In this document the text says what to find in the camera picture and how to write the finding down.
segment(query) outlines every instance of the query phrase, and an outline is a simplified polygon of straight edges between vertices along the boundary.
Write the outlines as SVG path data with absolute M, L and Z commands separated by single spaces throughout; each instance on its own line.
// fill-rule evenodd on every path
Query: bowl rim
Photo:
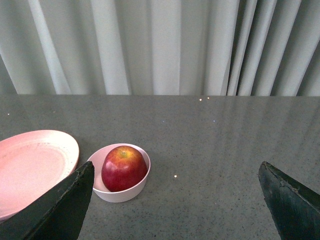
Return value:
M 97 191 L 97 192 L 102 193 L 102 194 L 108 194 L 108 195 L 109 195 L 109 194 L 110 194 L 110 195 L 113 195 L 113 194 L 125 193 L 125 192 L 128 192 L 128 191 L 134 189 L 134 188 L 137 187 L 138 185 L 140 185 L 140 184 L 147 178 L 147 176 L 149 175 L 149 172 L 150 172 L 150 169 L 151 169 L 151 160 L 150 160 L 150 157 L 149 157 L 148 153 L 147 153 L 145 150 L 143 150 L 141 147 L 139 147 L 139 146 L 137 146 L 137 145 L 134 145 L 134 144 L 130 144 L 130 143 L 114 143 L 114 144 L 110 144 L 110 145 L 104 146 L 104 147 L 98 149 L 97 151 L 95 151 L 95 152 L 88 158 L 87 162 L 90 161 L 90 158 L 91 158 L 93 155 L 95 155 L 97 152 L 99 152 L 100 150 L 102 150 L 102 149 L 104 149 L 104 148 L 112 147 L 112 149 L 114 149 L 114 148 L 120 147 L 120 146 L 122 146 L 122 145 L 133 147 L 133 148 L 137 149 L 138 151 L 141 150 L 141 151 L 143 151 L 143 153 L 147 156 L 147 161 L 149 162 L 149 167 L 148 167 L 148 171 L 146 172 L 144 178 L 143 178 L 140 182 L 138 182 L 136 185 L 134 185 L 134 186 L 132 186 L 132 187 L 130 187 L 130 188 L 128 188 L 128 189 L 122 190 L 122 191 L 102 191 L 102 190 L 96 189 L 95 187 L 92 187 L 94 191 Z

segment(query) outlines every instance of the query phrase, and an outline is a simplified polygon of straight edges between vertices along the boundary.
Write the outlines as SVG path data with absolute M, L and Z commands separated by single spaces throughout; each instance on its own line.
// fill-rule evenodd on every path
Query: pink plate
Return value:
M 31 131 L 0 141 L 0 221 L 72 173 L 78 158 L 77 141 L 62 131 Z

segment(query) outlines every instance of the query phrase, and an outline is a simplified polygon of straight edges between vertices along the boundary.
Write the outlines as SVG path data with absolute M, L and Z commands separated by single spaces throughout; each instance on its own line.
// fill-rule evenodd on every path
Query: speckled countertop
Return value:
M 42 129 L 77 140 L 78 166 L 115 143 L 150 156 L 137 197 L 92 193 L 79 240 L 279 240 L 263 161 L 320 193 L 320 97 L 0 95 L 0 140 Z

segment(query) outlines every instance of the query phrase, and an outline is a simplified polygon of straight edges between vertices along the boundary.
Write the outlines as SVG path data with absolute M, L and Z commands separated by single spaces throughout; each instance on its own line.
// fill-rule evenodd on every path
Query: apple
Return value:
M 132 146 L 121 145 L 106 155 L 101 178 L 110 192 L 120 192 L 138 184 L 147 171 L 147 164 L 141 152 Z

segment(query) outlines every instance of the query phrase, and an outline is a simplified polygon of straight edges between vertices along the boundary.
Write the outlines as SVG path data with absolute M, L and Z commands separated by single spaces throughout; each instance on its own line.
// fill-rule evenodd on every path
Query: curtain fold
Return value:
M 0 1 L 0 94 L 320 96 L 319 0 Z

